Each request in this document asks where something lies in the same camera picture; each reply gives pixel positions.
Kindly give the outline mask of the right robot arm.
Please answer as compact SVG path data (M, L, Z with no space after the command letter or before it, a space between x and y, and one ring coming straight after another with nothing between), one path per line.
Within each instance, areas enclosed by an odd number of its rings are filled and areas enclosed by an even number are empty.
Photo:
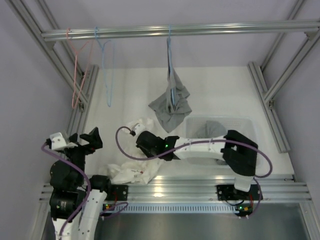
M143 131L136 140L136 147L146 157L165 161L185 159L212 159L225 162L234 172L232 192L244 199L251 193L256 175L258 145L236 130L214 138L183 138L168 136L164 139Z

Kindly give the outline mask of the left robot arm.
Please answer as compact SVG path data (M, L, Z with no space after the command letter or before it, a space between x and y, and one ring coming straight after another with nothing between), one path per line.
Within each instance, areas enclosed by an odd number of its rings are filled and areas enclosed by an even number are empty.
M92 240L104 200L113 194L108 176L85 174L86 156L103 147L98 127L89 133L51 134L42 150L56 158L50 168L50 216L57 240Z

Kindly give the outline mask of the white tank top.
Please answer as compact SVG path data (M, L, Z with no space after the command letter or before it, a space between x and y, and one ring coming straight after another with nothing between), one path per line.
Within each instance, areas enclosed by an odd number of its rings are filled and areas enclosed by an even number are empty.
M122 149L135 158L145 158L144 153L136 147L137 137L131 136L127 130L122 129L119 133L119 143ZM113 184L148 184L159 169L165 163L163 159L152 159L147 161L133 160L120 151L111 159L104 159L105 162L99 168L98 173L110 177Z

